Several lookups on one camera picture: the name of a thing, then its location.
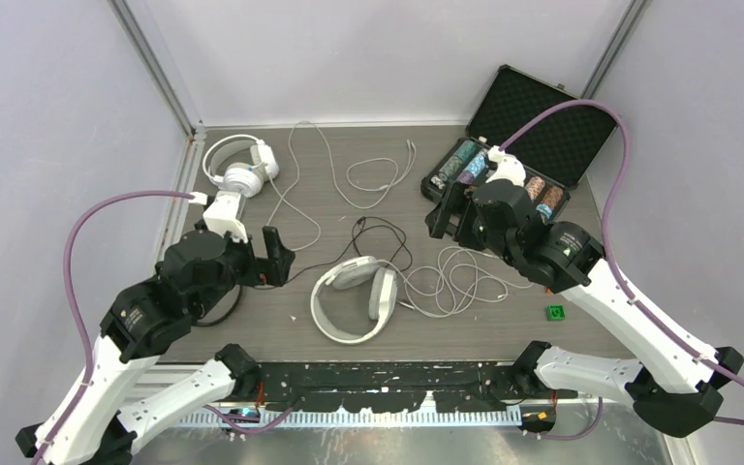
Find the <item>large white grey headphones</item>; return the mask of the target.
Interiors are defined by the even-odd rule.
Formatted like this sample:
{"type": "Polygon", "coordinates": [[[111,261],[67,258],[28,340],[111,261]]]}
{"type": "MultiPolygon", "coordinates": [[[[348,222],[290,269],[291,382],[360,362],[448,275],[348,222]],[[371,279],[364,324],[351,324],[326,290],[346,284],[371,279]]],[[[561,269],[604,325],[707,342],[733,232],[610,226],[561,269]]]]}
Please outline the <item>large white grey headphones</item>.
{"type": "Polygon", "coordinates": [[[360,345],[386,327],[397,295],[396,271],[372,256],[361,256],[335,265],[318,279],[310,294],[310,313],[326,338],[341,345],[360,345]],[[352,333],[341,326],[360,314],[372,325],[366,332],[352,333]]]}

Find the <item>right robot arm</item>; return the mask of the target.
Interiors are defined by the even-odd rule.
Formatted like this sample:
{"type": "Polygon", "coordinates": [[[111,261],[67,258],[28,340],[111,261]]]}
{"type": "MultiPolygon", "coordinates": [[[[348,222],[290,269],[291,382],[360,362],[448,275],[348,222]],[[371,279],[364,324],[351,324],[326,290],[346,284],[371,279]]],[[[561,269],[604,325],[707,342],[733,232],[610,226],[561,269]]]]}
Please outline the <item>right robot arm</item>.
{"type": "Polygon", "coordinates": [[[545,221],[527,191],[508,180],[472,187],[456,182],[426,215],[433,238],[487,250],[531,283],[578,306],[617,338],[632,358],[606,358],[532,341],[511,373],[517,390],[593,394],[632,408],[649,426],[684,438],[714,421],[728,378],[704,365],[740,369],[743,356],[684,331],[660,310],[649,319],[616,282],[603,245],[580,225],[545,221]]]}

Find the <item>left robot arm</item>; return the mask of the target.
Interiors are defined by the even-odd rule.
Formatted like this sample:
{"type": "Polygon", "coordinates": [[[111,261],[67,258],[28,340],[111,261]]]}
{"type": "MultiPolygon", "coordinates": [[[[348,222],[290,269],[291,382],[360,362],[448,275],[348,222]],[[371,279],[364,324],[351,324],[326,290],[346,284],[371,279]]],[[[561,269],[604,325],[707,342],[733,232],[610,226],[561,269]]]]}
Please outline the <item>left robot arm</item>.
{"type": "Polygon", "coordinates": [[[278,230],[263,227],[267,255],[228,233],[187,232],[156,263],[152,277],[123,291],[103,317],[91,364],[43,423],[15,437],[34,463],[127,464],[134,454],[179,419],[230,396],[250,399],[260,384],[258,364],[228,344],[184,380],[132,404],[128,392],[170,346],[189,334],[238,286],[282,286],[295,253],[278,230]]]}

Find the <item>black headphones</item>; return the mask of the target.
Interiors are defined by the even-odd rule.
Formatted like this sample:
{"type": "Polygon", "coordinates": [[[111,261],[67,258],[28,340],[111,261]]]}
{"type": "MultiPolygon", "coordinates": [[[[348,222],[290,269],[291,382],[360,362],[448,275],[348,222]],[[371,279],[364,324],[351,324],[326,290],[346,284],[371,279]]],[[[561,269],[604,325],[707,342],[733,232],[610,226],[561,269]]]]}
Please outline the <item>black headphones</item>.
{"type": "Polygon", "coordinates": [[[244,288],[237,286],[226,294],[203,318],[195,322],[194,326],[209,328],[221,325],[238,310],[243,297],[244,288]]]}

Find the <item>small white headphones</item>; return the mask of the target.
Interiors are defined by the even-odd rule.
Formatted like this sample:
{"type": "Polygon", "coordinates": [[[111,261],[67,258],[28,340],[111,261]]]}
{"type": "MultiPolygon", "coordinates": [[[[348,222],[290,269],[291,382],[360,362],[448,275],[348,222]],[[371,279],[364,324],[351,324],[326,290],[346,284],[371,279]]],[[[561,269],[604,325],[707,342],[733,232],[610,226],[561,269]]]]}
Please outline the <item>small white headphones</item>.
{"type": "Polygon", "coordinates": [[[220,191],[255,197],[280,172],[272,147],[263,139],[236,134],[206,150],[202,171],[220,191]]]}

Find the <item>black poker chip case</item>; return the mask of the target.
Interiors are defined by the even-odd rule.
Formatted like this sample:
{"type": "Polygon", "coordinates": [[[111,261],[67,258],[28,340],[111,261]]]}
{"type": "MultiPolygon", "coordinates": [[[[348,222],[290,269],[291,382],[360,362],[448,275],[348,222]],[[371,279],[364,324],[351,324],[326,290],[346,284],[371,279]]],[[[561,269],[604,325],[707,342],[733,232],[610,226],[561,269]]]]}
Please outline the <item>black poker chip case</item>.
{"type": "MultiPolygon", "coordinates": [[[[501,66],[464,136],[420,181],[421,194],[439,202],[445,188],[464,171],[475,176],[473,185],[481,185],[494,170],[484,163],[475,163],[473,160],[478,155],[501,145],[540,113],[573,98],[509,65],[501,66]]],[[[564,209],[571,191],[616,128],[617,124],[605,111],[575,106],[548,116],[509,146],[509,153],[523,165],[527,179],[539,177],[545,181],[536,203],[542,202],[554,187],[562,191],[558,203],[549,208],[551,219],[564,209]]]]}

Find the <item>green lego brick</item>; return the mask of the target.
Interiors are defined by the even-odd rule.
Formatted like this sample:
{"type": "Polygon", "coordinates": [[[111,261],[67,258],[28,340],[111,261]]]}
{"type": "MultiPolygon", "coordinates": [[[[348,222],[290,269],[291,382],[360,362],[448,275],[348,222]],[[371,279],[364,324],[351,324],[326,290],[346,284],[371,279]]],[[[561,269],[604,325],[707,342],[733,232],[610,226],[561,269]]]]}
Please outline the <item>green lego brick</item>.
{"type": "Polygon", "coordinates": [[[546,317],[551,322],[561,322],[566,319],[565,308],[562,305],[548,305],[546,317]]]}

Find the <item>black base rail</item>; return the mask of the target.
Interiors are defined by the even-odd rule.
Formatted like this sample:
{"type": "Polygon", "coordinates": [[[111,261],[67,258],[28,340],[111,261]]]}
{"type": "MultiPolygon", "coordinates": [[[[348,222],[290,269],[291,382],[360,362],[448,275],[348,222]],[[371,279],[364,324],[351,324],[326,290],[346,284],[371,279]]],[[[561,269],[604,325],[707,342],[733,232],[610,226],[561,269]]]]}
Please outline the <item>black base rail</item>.
{"type": "Polygon", "coordinates": [[[272,412],[289,407],[308,413],[344,409],[374,414],[417,411],[434,403],[439,413],[497,412],[521,401],[554,394],[522,390],[511,364],[497,361],[263,362],[226,401],[259,399],[272,412]]]}

